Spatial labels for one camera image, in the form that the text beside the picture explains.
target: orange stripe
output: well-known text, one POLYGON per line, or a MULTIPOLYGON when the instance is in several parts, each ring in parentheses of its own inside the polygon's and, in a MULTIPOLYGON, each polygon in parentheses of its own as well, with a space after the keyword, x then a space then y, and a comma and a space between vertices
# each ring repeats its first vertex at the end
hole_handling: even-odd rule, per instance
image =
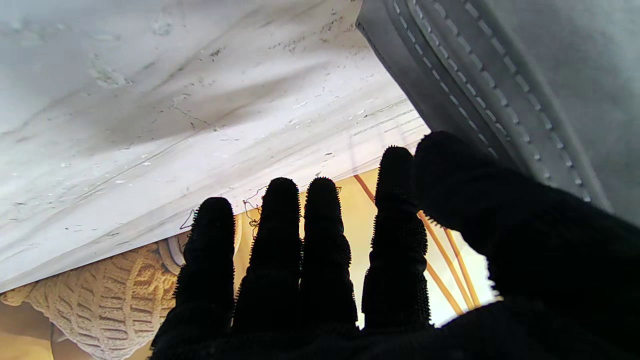
POLYGON ((362 190, 364 190, 364 192, 367 194, 369 199, 371 199, 371 202, 373 202, 373 204, 375 205, 376 198, 373 196, 373 193, 371 192, 371 190, 369 190, 369 187, 364 182, 364 180, 358 174, 354 175, 353 177, 356 179, 356 181, 358 181, 358 184, 360 184, 360 187, 362 188, 362 190))
POLYGON ((427 262, 427 272, 429 273, 433 281, 435 281, 436 285, 438 285, 438 287, 440 288, 442 295, 444 295, 451 307, 453 307, 453 311, 455 311, 458 316, 464 314, 464 312, 460 308, 460 305, 458 305, 458 303, 456 302, 456 299, 453 298, 453 296, 447 289, 447 286, 444 284, 444 282, 442 282, 442 279, 438 276, 438 274, 436 274, 436 270, 431 267, 429 262, 427 262))
POLYGON ((433 231, 433 228, 431 227, 431 224, 429 224, 429 221, 424 216, 424 212, 422 212, 422 210, 420 210, 418 212, 418 217, 420 218, 420 220, 422 220, 422 223, 424 224, 424 227, 429 232, 429 235, 431 235, 431 238, 433 239, 433 242, 436 243, 436 246, 438 247, 438 250, 442 254, 442 257, 444 258, 444 262, 447 263, 447 266, 449 267, 449 271, 451 271, 451 275, 453 275, 453 279, 456 281, 456 285, 458 285, 458 289, 460 289, 460 293, 462 294, 462 298, 465 299, 465 304, 467 305, 467 308, 469 310, 473 309, 474 305, 471 302, 471 299, 469 298, 469 295, 467 294, 467 290, 465 289, 464 285, 462 285, 462 280, 460 280, 460 276, 458 276, 458 272, 456 271, 456 268, 453 266, 453 262, 451 261, 451 258, 449 257, 449 255, 445 251, 444 246, 442 246, 442 243, 440 242, 440 239, 438 238, 436 233, 433 231))
POLYGON ((478 299, 478 295, 476 294, 474 283, 471 282, 471 277, 469 277, 469 272, 467 271, 467 267, 465 266, 465 261, 462 260, 462 255, 460 254, 460 250, 456 245, 456 241, 453 238, 453 234, 449 229, 444 229, 444 233, 447 235, 447 239, 449 239, 449 243, 453 248, 453 253, 456 255, 456 258, 458 258, 458 263, 460 264, 460 270, 462 271, 462 277, 465 278, 465 282, 467 283, 467 287, 469 288, 469 293, 471 294, 471 300, 473 300, 475 307, 480 307, 480 300, 478 299))

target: gray leather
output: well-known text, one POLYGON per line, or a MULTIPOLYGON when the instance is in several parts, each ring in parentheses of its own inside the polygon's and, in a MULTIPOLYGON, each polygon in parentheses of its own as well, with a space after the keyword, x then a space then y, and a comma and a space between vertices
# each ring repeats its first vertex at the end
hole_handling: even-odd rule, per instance
POLYGON ((365 0, 358 27, 432 130, 640 224, 639 16, 624 0, 365 0))

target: glove finger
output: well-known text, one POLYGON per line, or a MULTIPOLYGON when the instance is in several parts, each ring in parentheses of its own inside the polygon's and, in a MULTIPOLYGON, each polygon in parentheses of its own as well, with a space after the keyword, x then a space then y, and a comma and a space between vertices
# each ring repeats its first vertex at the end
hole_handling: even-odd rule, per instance
POLYGON ((154 359, 176 343, 188 347, 228 330, 234 308, 234 234, 229 202, 221 197, 205 200, 184 247, 186 264, 178 275, 175 307, 152 342, 154 359))
POLYGON ((262 200, 258 233, 240 283, 234 332, 291 330, 298 321, 301 241, 298 187, 279 177, 262 200))
POLYGON ((413 201, 412 166, 413 156, 402 147, 388 148, 380 162, 378 214, 362 295, 365 330, 428 326, 427 240, 413 201))
POLYGON ((305 204, 300 297, 306 327, 356 329, 350 264, 338 191, 333 181, 319 177, 309 185, 305 204))

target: stitched seam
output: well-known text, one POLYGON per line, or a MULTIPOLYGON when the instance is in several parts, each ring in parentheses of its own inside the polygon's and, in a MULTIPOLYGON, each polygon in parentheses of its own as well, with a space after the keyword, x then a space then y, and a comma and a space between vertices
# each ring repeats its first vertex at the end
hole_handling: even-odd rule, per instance
MULTIPOLYGON (((422 61, 427 65, 427 67, 429 69, 431 69, 431 74, 433 75, 433 77, 440 83, 440 86, 444 89, 444 91, 449 94, 449 100, 451 100, 451 102, 453 102, 456 107, 458 108, 458 111, 460 111, 460 113, 462 114, 462 116, 465 117, 465 119, 467 120, 467 123, 469 124, 469 126, 475 130, 476 135, 478 136, 478 138, 480 139, 480 141, 482 141, 482 143, 487 147, 487 149, 489 150, 489 152, 491 153, 491 155, 494 158, 498 158, 498 154, 496 154, 495 150, 493 150, 490 146, 489 146, 489 142, 486 140, 486 138, 478 131, 477 126, 471 121, 471 118, 469 117, 469 115, 467 114, 467 112, 460 106, 460 102, 456 99, 455 96, 453 96, 453 94, 449 91, 449 88, 447 87, 447 85, 445 85, 444 82, 441 81, 441 77, 438 74, 438 72, 433 68, 432 64, 429 62, 429 60, 423 55, 424 51, 420 48, 420 45, 417 44, 415 42, 415 37, 414 35, 411 33, 411 31, 408 29, 408 26, 406 24, 406 21, 404 20, 403 16, 400 15, 400 7, 398 7, 397 2, 394 1, 394 9, 398 15, 398 17, 400 18, 400 23, 403 25, 404 29, 406 30, 406 35, 409 37, 409 39, 413 42, 414 45, 414 49, 416 50, 416 52, 422 57, 422 61)), ((431 34, 431 36, 434 38, 435 42, 438 44, 439 41, 437 39, 437 37, 435 36, 435 34, 431 34)), ((447 52, 446 50, 440 46, 439 47, 440 51, 443 52, 443 54, 445 55, 445 57, 447 58, 447 52)))
MULTIPOLYGON (((573 161, 572 161, 571 157, 569 156, 568 152, 564 148, 564 143, 560 140, 560 137, 557 135, 557 133, 555 131, 553 131, 553 128, 554 128, 553 123, 551 123, 551 121, 547 117, 546 113, 542 110, 542 106, 541 106, 540 102, 538 101, 538 99, 536 98, 536 96, 531 91, 530 86, 527 84, 526 80, 522 77, 522 75, 518 72, 518 69, 516 68, 515 64, 513 64, 513 61, 511 61, 511 58, 508 56, 508 53, 505 50, 505 48, 498 41, 498 39, 493 36, 493 31, 491 30, 491 28, 489 28, 487 23, 481 18, 479 12, 473 7, 473 5, 468 0, 462 0, 462 1, 465 4, 465 9, 468 11, 469 14, 471 14, 471 16, 473 18, 476 19, 477 25, 481 28, 481 30, 485 34, 485 36, 487 36, 490 39, 490 41, 491 41, 493 47, 495 48, 495 50, 500 54, 500 56, 502 57, 502 59, 505 62, 505 64, 509 67, 509 70, 512 73, 512 75, 514 76, 515 81, 520 85, 520 88, 522 89, 523 92, 525 92, 529 102, 532 104, 533 108, 539 114, 539 119, 542 120, 542 122, 545 125, 545 129, 547 129, 547 131, 550 133, 551 138, 553 139, 553 141, 556 144, 556 148, 560 152, 560 155, 561 155, 561 157, 562 157, 562 159, 564 161, 564 164, 567 166, 567 171, 569 171, 569 173, 573 177, 574 183, 579 188, 582 188, 582 191, 583 191, 582 198, 583 198, 583 200, 591 201, 591 197, 589 196, 589 193, 584 188, 584 182, 580 178, 580 175, 577 172, 577 170, 573 167, 573 161)), ((476 65, 478 67, 478 72, 480 72, 482 77, 485 78, 485 80, 487 81, 489 87, 493 89, 494 96, 496 96, 498 98, 498 100, 500 101, 500 103, 503 105, 503 107, 505 107, 505 110, 509 113, 509 116, 511 116, 512 122, 514 123, 514 125, 516 125, 518 127, 518 129, 522 133, 521 140, 531 146, 531 149, 534 152, 533 153, 534 159, 541 164, 541 166, 543 167, 543 171, 544 171, 544 177, 545 177, 545 179, 549 180, 550 179, 550 174, 549 174, 549 171, 548 171, 547 167, 542 163, 542 160, 540 158, 540 152, 531 143, 531 137, 527 133, 526 128, 524 128, 524 126, 519 122, 519 120, 517 118, 517 114, 509 106, 509 103, 508 103, 506 97, 496 87, 495 81, 493 80, 491 75, 486 71, 486 69, 484 69, 484 67, 483 67, 481 61, 479 60, 479 58, 472 52, 471 47, 468 44, 468 42, 460 34, 459 28, 453 23, 453 20, 451 20, 450 18, 447 17, 446 11, 442 7, 442 5, 440 5, 437 1, 434 1, 434 0, 431 0, 431 2, 433 3, 433 6, 435 7, 436 11, 440 14, 440 16, 442 16, 442 18, 447 23, 447 27, 451 30, 452 34, 463 45, 463 47, 467 51, 467 55, 471 57, 471 60, 474 61, 474 63, 476 63, 476 65)), ((414 6, 417 9, 417 13, 419 14, 420 18, 422 18, 422 11, 419 9, 419 6, 416 4, 416 1, 413 0, 413 1, 411 1, 411 3, 414 4, 414 6)), ((466 78, 464 76, 460 76, 460 72, 459 71, 458 71, 458 74, 459 74, 459 77, 461 78, 461 80, 464 83, 467 83, 466 82, 466 78)), ((483 108, 485 107, 485 103, 482 100, 482 98, 476 97, 476 101, 481 105, 481 107, 483 107, 483 108)), ((490 115, 490 117, 492 118, 494 123, 499 125, 499 123, 495 120, 495 117, 493 117, 491 115, 490 115)))
MULTIPOLYGON (((428 21, 424 18, 423 16, 423 11, 422 9, 420 9, 420 6, 417 4, 414 4, 414 7, 416 9, 416 12, 418 14, 418 17, 420 17, 421 21, 424 22, 425 24, 428 24, 428 21)), ((447 14, 444 10, 444 8, 442 8, 442 6, 439 6, 437 8, 438 13, 443 17, 443 19, 445 19, 445 21, 450 22, 451 24, 453 24, 453 21, 449 18, 447 18, 447 14)), ((452 30, 452 32, 454 33, 454 36, 456 36, 458 39, 462 39, 461 44, 468 44, 468 42, 462 37, 462 35, 460 34, 459 29, 455 26, 455 24, 453 24, 452 26, 449 26, 452 30)), ((426 26, 427 31, 430 33, 431 32, 431 26, 426 26)), ((473 54, 473 52, 471 51, 471 48, 467 48, 467 53, 469 54, 469 56, 475 56, 473 54)), ((458 69, 458 66, 455 64, 455 62, 450 59, 446 53, 443 53, 444 58, 448 59, 448 62, 450 63, 450 65, 452 65, 452 68, 454 70, 458 69)), ((473 59, 474 63, 476 63, 476 65, 480 68, 482 68, 482 63, 480 62, 480 60, 477 58, 477 56, 475 56, 475 59, 473 59)), ((488 112, 489 117, 491 118, 491 120, 493 121, 493 123, 497 126, 497 128, 499 128, 504 134, 506 134, 506 130, 504 129, 504 127, 502 126, 502 124, 500 124, 500 122, 497 121, 497 119, 495 118, 495 116, 491 113, 490 110, 486 109, 486 103, 485 101, 482 99, 482 97, 480 97, 479 95, 477 95, 475 89, 473 88, 473 86, 467 82, 467 77, 464 76, 464 74, 462 74, 460 71, 457 71, 458 77, 460 78, 460 80, 465 84, 465 86, 472 92, 472 94, 474 95, 476 101, 478 102, 478 104, 482 107, 482 109, 484 109, 486 112, 488 112)), ((483 77, 487 80, 487 82, 489 82, 489 86, 498 91, 500 94, 500 102, 503 104, 503 106, 505 107, 505 109, 510 110, 511 107, 509 106, 508 102, 506 101, 506 98, 504 97, 504 94, 502 94, 502 92, 496 87, 495 81, 493 80, 493 78, 491 77, 491 75, 489 75, 488 72, 482 72, 483 77)), ((533 153, 533 158, 534 160, 536 160, 538 163, 540 163, 540 166, 543 169, 544 172, 544 177, 545 179, 549 179, 550 178, 550 173, 547 169, 547 167, 544 165, 544 163, 542 162, 541 156, 540 156, 540 152, 538 151, 538 149, 532 144, 531 142, 531 137, 529 136, 529 134, 527 133, 526 129, 524 129, 524 127, 522 127, 522 125, 520 124, 520 121, 518 120, 518 117, 516 116, 515 112, 513 110, 510 111, 509 113, 511 116, 511 119, 513 121, 513 123, 518 126, 520 132, 522 133, 522 140, 531 147, 531 151, 533 153)))
POLYGON ((497 37, 493 36, 493 30, 491 30, 489 25, 487 25, 487 23, 482 19, 482 17, 480 16, 478 10, 475 9, 473 4, 471 4, 468 0, 462 0, 462 2, 464 3, 465 9, 468 11, 468 13, 471 14, 471 16, 474 19, 476 19, 476 21, 477 21, 476 24, 481 28, 481 30, 483 31, 484 35, 490 39, 493 47, 495 48, 495 50, 502 57, 502 61, 504 61, 505 64, 509 67, 509 71, 511 72, 511 75, 513 76, 514 80, 520 85, 520 88, 522 89, 522 91, 527 96, 529 102, 531 103, 533 108, 536 110, 536 112, 539 114, 539 119, 542 120, 542 122, 545 125, 545 129, 547 129, 547 131, 549 132, 549 135, 551 136, 551 138, 556 143, 556 148, 560 152, 560 155, 561 155, 561 157, 562 157, 562 159, 564 161, 564 164, 567 167, 567 171, 569 171, 569 173, 573 177, 573 182, 579 188, 582 188, 582 191, 583 191, 582 199, 587 201, 587 202, 591 201, 591 196, 589 195, 589 192, 585 189, 584 182, 580 178, 580 174, 573 167, 573 160, 571 160, 571 157, 569 156, 569 153, 566 151, 566 149, 564 147, 564 143, 562 142, 562 140, 560 139, 558 134, 555 131, 553 131, 553 128, 554 128, 553 123, 551 123, 551 120, 549 120, 549 118, 547 117, 547 114, 542 109, 542 106, 541 106, 540 102, 538 101, 538 98, 533 94, 533 91, 531 90, 529 84, 527 84, 526 80, 523 78, 521 73, 519 73, 518 68, 515 66, 515 64, 513 64, 513 61, 509 57, 508 52, 505 50, 505 48, 499 42, 497 37))

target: cable knit pattern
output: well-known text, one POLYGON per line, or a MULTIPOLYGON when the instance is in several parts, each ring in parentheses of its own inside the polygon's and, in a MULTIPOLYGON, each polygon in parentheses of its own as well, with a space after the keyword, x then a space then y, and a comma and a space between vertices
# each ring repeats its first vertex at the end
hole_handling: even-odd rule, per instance
POLYGON ((100 360, 121 360, 151 340, 175 305, 176 276, 155 243, 6 292, 27 301, 100 360))

